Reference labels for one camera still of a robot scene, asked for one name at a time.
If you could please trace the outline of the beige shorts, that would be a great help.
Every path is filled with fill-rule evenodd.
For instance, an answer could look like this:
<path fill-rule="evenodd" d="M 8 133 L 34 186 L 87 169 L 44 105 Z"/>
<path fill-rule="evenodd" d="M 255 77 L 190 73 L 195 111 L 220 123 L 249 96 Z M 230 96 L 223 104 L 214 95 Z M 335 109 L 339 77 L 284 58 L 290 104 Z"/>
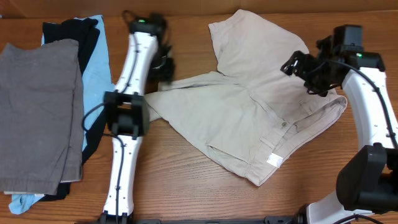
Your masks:
<path fill-rule="evenodd" d="M 299 147 L 328 129 L 347 106 L 330 90 L 309 95 L 281 66 L 303 40 L 238 10 L 209 26 L 214 72 L 160 84 L 145 99 L 151 120 L 162 118 L 204 155 L 262 185 Z"/>

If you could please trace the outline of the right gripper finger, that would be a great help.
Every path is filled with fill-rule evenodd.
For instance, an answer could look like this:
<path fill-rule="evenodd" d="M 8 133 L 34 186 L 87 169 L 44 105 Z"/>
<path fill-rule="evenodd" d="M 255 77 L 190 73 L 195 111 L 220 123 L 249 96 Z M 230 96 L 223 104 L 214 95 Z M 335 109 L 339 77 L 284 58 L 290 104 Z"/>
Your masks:
<path fill-rule="evenodd" d="M 297 75 L 299 65 L 299 60 L 289 60 L 281 66 L 280 70 L 288 76 Z"/>
<path fill-rule="evenodd" d="M 284 67 L 296 67 L 297 65 L 304 63 L 310 54 L 305 54 L 300 50 L 296 50 L 291 57 L 284 63 Z"/>

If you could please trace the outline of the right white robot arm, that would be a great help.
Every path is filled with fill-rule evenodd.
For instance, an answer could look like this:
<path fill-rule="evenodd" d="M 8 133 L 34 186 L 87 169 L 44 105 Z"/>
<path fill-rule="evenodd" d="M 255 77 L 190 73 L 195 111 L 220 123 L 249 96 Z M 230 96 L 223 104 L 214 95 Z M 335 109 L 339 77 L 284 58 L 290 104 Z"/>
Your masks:
<path fill-rule="evenodd" d="M 341 87 L 348 97 L 359 139 L 358 153 L 342 168 L 336 189 L 303 206 L 292 223 L 349 223 L 397 211 L 397 119 L 386 89 L 379 53 L 363 47 L 363 28 L 345 24 L 317 41 L 317 56 L 299 50 L 281 66 L 304 80 L 309 95 Z"/>

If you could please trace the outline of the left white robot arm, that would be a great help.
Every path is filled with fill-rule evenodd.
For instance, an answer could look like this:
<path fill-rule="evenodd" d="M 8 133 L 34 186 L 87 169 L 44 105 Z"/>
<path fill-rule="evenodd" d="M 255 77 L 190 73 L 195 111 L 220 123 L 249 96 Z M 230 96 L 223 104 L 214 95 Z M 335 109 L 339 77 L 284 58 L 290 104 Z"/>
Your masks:
<path fill-rule="evenodd" d="M 134 17 L 127 24 L 129 47 L 123 70 L 115 89 L 103 98 L 108 136 L 113 140 L 113 162 L 108 196 L 98 223 L 133 222 L 137 157 L 149 129 L 146 83 L 171 82 L 175 71 L 163 15 Z"/>

